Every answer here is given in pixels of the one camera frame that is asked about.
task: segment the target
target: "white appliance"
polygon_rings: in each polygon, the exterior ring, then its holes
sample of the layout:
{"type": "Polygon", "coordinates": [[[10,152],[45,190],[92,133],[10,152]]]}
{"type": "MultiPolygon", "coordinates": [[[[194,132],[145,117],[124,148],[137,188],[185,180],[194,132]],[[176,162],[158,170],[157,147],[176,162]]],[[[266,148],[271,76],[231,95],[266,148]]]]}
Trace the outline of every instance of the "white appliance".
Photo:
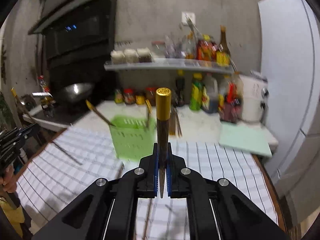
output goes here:
{"type": "Polygon", "coordinates": [[[258,77],[240,75],[243,83],[241,119],[246,122],[260,122],[266,108],[268,83],[258,77]]]}
{"type": "Polygon", "coordinates": [[[259,2],[266,127],[279,141],[265,168],[293,225],[320,206],[320,36],[305,0],[259,2]]]}

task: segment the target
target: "spice jar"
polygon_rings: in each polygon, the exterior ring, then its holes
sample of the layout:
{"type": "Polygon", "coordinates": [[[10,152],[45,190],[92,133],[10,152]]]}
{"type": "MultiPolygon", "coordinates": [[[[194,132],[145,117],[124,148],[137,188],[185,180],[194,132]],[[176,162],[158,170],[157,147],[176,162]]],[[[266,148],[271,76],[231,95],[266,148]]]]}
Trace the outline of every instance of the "spice jar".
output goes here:
{"type": "Polygon", "coordinates": [[[165,42],[164,41],[153,41],[152,44],[152,57],[165,58],[165,42]]]}
{"type": "Polygon", "coordinates": [[[125,57],[121,50],[113,50],[110,53],[112,64],[124,64],[125,57]]]}
{"type": "Polygon", "coordinates": [[[127,63],[138,63],[138,54],[134,49],[125,49],[124,56],[127,63]]]}
{"type": "Polygon", "coordinates": [[[146,99],[150,101],[152,106],[156,106],[156,88],[146,88],[146,99]]]}
{"type": "Polygon", "coordinates": [[[146,98],[145,98],[143,92],[136,93],[136,104],[137,105],[144,105],[145,101],[146,101],[146,98]]]}
{"type": "Polygon", "coordinates": [[[115,103],[116,104],[123,103],[123,96],[120,89],[115,90],[115,103]]]}
{"type": "Polygon", "coordinates": [[[124,92],[124,103],[126,105],[134,104],[135,100],[134,100],[133,90],[131,88],[128,88],[128,89],[123,90],[123,92],[124,92]]]}
{"type": "Polygon", "coordinates": [[[151,61],[151,54],[150,54],[150,49],[145,48],[145,49],[137,49],[138,57],[139,57],[139,62],[152,62],[151,61]]]}

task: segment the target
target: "yellow lid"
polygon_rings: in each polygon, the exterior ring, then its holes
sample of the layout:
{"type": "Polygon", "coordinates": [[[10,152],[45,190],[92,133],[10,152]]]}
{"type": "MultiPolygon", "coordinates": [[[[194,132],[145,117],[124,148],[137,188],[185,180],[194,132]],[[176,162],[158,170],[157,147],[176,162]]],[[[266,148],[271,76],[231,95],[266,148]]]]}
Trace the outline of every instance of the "yellow lid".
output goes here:
{"type": "Polygon", "coordinates": [[[178,76],[183,76],[184,75],[184,71],[182,69],[178,69],[178,76]]]}
{"type": "Polygon", "coordinates": [[[210,36],[209,36],[209,35],[203,34],[202,36],[203,36],[203,39],[204,39],[205,41],[209,41],[209,40],[210,40],[210,36]]]}
{"type": "Polygon", "coordinates": [[[169,88],[158,88],[156,91],[157,119],[166,121],[170,119],[171,90],[169,88]]]}
{"type": "Polygon", "coordinates": [[[194,77],[195,79],[202,80],[202,75],[201,75],[201,73],[194,73],[194,74],[193,74],[193,77],[194,77]]]}

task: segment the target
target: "metal screw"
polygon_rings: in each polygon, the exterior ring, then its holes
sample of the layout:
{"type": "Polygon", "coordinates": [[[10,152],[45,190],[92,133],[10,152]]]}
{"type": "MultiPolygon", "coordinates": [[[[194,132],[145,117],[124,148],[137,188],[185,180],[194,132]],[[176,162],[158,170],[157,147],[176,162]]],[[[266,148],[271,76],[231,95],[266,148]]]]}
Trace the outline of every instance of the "metal screw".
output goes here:
{"type": "Polygon", "coordinates": [[[134,173],[137,174],[137,175],[141,175],[144,173],[144,169],[143,168],[136,168],[134,170],[134,173]]]}
{"type": "Polygon", "coordinates": [[[107,183],[107,181],[105,179],[97,179],[96,184],[99,187],[102,187],[103,185],[105,185],[107,183]]]}
{"type": "Polygon", "coordinates": [[[182,173],[183,175],[188,175],[188,174],[191,173],[191,170],[188,169],[188,168],[183,168],[183,169],[181,170],[181,173],[182,173]]]}
{"type": "Polygon", "coordinates": [[[219,180],[219,184],[221,186],[228,186],[229,185],[229,181],[227,179],[220,179],[219,180]]]}

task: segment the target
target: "red lid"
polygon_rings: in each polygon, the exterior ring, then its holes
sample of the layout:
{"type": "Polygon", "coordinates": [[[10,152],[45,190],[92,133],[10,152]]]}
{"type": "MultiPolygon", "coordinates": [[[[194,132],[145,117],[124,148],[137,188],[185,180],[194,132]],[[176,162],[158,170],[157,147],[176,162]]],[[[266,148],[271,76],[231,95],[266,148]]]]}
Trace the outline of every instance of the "red lid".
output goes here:
{"type": "Polygon", "coordinates": [[[156,91],[157,89],[156,88],[146,88],[146,90],[153,92],[153,91],[156,91]]]}
{"type": "Polygon", "coordinates": [[[133,94],[133,89],[127,88],[127,89],[123,90],[123,92],[124,92],[124,93],[131,93],[131,94],[133,94]]]}

